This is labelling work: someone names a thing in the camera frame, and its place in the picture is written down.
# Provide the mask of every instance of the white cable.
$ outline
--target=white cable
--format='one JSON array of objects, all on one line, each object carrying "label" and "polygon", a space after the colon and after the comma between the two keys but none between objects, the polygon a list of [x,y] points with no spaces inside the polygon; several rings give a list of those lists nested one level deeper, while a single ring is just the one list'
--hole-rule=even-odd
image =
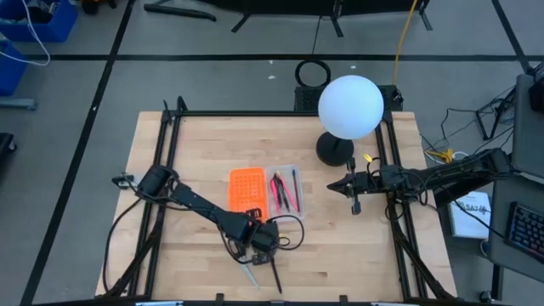
[{"label": "white cable", "polygon": [[38,63],[38,62],[31,61],[31,60],[17,59],[15,57],[11,56],[11,55],[5,54],[2,51],[0,51],[0,54],[7,57],[7,58],[9,58],[9,59],[16,60],[16,61],[19,61],[19,62],[22,62],[22,63],[32,64],[32,65],[39,65],[39,66],[49,65],[49,62],[51,61],[51,56],[49,55],[48,50],[43,46],[43,43],[40,41],[40,38],[37,36],[36,31],[34,31],[34,26],[32,26],[32,22],[31,22],[31,12],[28,10],[28,6],[26,5],[26,1],[25,0],[21,0],[21,1],[23,2],[23,5],[25,5],[26,19],[28,20],[28,25],[27,25],[28,26],[28,31],[31,32],[32,36],[40,44],[40,47],[42,47],[42,50],[47,55],[48,59],[45,61],[45,63]]},{"label": "white cable", "polygon": [[461,154],[461,155],[464,155],[464,156],[468,156],[468,154],[463,152],[463,151],[457,151],[457,152],[453,153],[453,159],[454,160],[456,159],[456,154]]},{"label": "white cable", "polygon": [[428,159],[430,159],[431,161],[433,162],[436,162],[440,165],[444,165],[445,163],[443,161],[438,161],[436,160],[434,157],[432,157],[430,154],[428,154],[426,151],[424,151],[423,153],[425,153],[425,155],[428,157]]}]

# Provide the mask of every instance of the yellow cable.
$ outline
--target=yellow cable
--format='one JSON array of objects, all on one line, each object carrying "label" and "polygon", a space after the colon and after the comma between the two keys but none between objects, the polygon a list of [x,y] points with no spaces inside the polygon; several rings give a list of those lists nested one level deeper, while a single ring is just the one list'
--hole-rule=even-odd
[{"label": "yellow cable", "polygon": [[414,0],[414,3],[411,5],[411,8],[410,8],[410,14],[408,15],[408,20],[405,23],[405,29],[402,31],[402,35],[400,36],[399,46],[397,47],[397,55],[394,57],[393,85],[397,83],[397,74],[399,72],[400,51],[402,50],[402,43],[405,40],[408,27],[410,27],[411,16],[414,14],[414,10],[416,9],[416,4],[417,4],[417,0]]}]

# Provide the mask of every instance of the black ring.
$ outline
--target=black ring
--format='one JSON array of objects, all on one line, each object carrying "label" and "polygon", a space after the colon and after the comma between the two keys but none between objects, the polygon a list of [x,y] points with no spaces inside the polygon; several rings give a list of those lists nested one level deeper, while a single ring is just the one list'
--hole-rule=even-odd
[{"label": "black ring", "polygon": [[[308,64],[308,63],[314,63],[318,65],[319,67],[323,68],[326,72],[326,80],[321,84],[320,86],[309,86],[306,85],[303,80],[300,79],[300,69]],[[328,85],[331,82],[331,68],[329,68],[329,65],[325,64],[324,62],[317,60],[317,59],[306,59],[298,63],[297,69],[295,70],[295,79],[297,79],[298,85],[302,87],[323,87],[325,85]]]}]

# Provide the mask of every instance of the clear plastic tray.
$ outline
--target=clear plastic tray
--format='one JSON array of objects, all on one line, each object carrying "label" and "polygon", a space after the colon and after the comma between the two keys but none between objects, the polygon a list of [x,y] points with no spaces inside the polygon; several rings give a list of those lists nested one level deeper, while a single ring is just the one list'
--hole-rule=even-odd
[{"label": "clear plastic tray", "polygon": [[[303,186],[300,179],[300,171],[296,165],[285,166],[268,166],[264,169],[266,173],[266,191],[269,207],[269,216],[271,218],[279,215],[292,215],[299,219],[304,219],[304,198],[303,198]],[[275,198],[275,194],[272,190],[272,180],[276,173],[279,173],[280,178],[285,185],[285,197],[281,199],[281,206],[278,210],[278,201]],[[278,218],[277,222],[296,222],[293,218]]]}]

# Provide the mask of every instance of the wooden table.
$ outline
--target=wooden table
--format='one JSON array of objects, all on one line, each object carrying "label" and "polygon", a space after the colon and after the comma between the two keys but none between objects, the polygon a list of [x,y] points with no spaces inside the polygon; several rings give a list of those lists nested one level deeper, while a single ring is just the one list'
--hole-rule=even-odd
[{"label": "wooden table", "polygon": [[[160,118],[160,112],[140,113],[128,173],[141,176],[151,165]],[[414,114],[394,113],[394,122],[403,166],[426,167]],[[174,169],[185,184],[227,208],[230,170],[296,164],[303,184],[306,238],[296,251],[278,251],[276,255],[283,294],[276,289],[269,265],[251,267],[261,286],[257,291],[225,251],[214,224],[192,212],[168,211],[153,298],[213,300],[216,293],[224,293],[231,301],[338,301],[339,295],[348,295],[349,301],[402,300],[393,237],[384,217],[385,196],[360,195],[362,213],[351,214],[350,200],[326,188],[347,172],[345,167],[328,167],[318,160],[315,143],[323,132],[318,117],[184,117]],[[388,147],[387,129],[384,135]],[[359,171],[366,166],[364,153],[378,156],[374,133],[355,141]],[[121,191],[116,216],[134,200],[132,191]],[[432,196],[429,202],[434,205]],[[143,206],[132,210],[113,235],[110,286],[133,258]],[[423,262],[444,288],[456,295],[438,214],[417,203],[411,207]],[[280,231],[297,240],[297,225],[281,224]],[[413,268],[405,258],[416,296]],[[146,272],[147,263],[142,268],[140,293]],[[97,293],[101,292],[99,282]]]}]

